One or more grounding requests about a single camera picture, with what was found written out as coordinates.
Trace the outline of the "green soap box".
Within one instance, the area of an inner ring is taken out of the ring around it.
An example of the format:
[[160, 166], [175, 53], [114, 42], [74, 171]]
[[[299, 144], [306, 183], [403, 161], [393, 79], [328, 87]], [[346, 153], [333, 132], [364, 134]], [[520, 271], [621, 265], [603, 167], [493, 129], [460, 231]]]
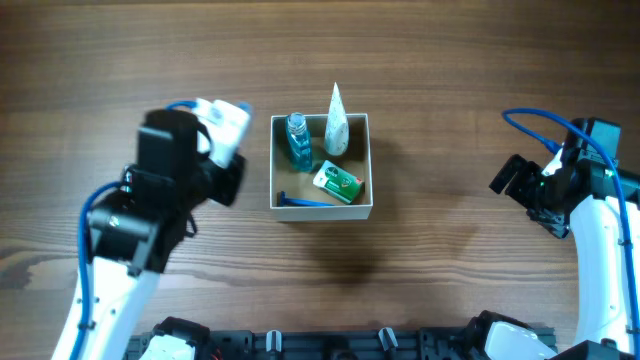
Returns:
[[326, 160], [314, 176], [313, 185], [350, 205], [362, 192], [364, 181]]

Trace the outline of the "blue mouthwash bottle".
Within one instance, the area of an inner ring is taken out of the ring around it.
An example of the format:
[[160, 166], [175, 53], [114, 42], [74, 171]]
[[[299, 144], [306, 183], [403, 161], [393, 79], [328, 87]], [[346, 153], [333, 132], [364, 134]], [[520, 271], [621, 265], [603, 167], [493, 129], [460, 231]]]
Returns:
[[313, 167], [311, 135], [304, 114], [294, 112], [286, 117], [286, 136], [293, 166], [298, 171], [310, 172]]

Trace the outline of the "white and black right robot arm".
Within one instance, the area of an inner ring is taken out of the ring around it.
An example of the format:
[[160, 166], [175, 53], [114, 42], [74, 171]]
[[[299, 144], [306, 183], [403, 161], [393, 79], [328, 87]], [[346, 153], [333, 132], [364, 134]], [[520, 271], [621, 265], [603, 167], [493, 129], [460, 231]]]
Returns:
[[512, 155], [489, 187], [526, 210], [559, 239], [573, 236], [579, 271], [579, 319], [565, 359], [639, 356], [639, 177], [618, 166], [619, 125], [591, 117], [568, 121], [563, 143], [515, 127], [553, 155], [546, 166]]

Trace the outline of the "blue disposable razor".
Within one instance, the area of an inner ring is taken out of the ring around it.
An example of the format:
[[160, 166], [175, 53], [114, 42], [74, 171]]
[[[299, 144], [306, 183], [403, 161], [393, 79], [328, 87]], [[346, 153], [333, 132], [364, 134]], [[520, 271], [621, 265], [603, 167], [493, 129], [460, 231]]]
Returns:
[[329, 203], [312, 201], [300, 198], [291, 198], [286, 195], [284, 191], [281, 191], [277, 195], [278, 207], [328, 207]]

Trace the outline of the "white lotion tube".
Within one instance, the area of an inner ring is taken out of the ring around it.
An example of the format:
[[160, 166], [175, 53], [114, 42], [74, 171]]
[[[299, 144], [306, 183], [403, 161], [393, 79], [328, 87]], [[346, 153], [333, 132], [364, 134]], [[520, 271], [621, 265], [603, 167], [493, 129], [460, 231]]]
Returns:
[[328, 155], [338, 157], [346, 152], [348, 143], [348, 118], [338, 84], [335, 83], [327, 114], [324, 148]]

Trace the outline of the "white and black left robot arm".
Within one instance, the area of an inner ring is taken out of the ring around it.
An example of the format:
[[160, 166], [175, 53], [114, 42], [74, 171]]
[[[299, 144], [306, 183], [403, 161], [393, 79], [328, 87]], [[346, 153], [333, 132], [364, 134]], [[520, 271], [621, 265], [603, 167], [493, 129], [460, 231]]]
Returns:
[[82, 206], [78, 278], [56, 359], [118, 359], [171, 252], [197, 233], [193, 210], [231, 206], [244, 175], [238, 147], [251, 107], [182, 101], [146, 113], [137, 159]]

